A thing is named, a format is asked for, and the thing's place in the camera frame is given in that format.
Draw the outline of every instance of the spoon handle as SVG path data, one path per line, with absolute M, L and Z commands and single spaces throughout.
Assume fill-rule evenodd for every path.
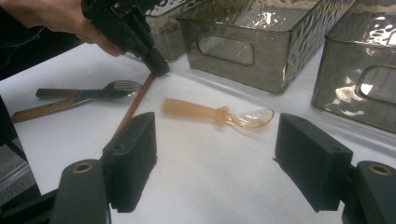
M 197 105 L 177 99 L 165 98 L 162 104 L 162 111 L 165 114 L 197 118 L 213 119 L 218 125 L 225 123 L 228 117 L 228 107 L 224 106 L 218 109 Z

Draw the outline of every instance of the white tabletop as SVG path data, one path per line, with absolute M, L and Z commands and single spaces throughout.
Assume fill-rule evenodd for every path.
M 136 210 L 112 211 L 113 223 L 342 223 L 341 203 L 337 212 L 315 213 L 273 161 L 279 113 L 308 119 L 349 147 L 353 165 L 369 160 L 395 167 L 395 134 L 311 106 L 321 52 L 281 95 L 191 69 L 186 56 L 170 63 L 170 73 L 154 80 L 135 113 L 156 114 L 158 163 Z M 148 74 L 136 59 L 81 45 L 1 81 L 0 94 L 12 115 L 50 102 L 35 97 L 38 88 L 99 89 L 118 79 L 143 83 Z M 165 116 L 165 96 L 234 112 L 272 108 L 276 117 L 262 139 L 251 139 L 231 126 Z M 100 158 L 131 101 L 96 101 L 15 124 L 41 193 L 58 187 L 67 165 Z

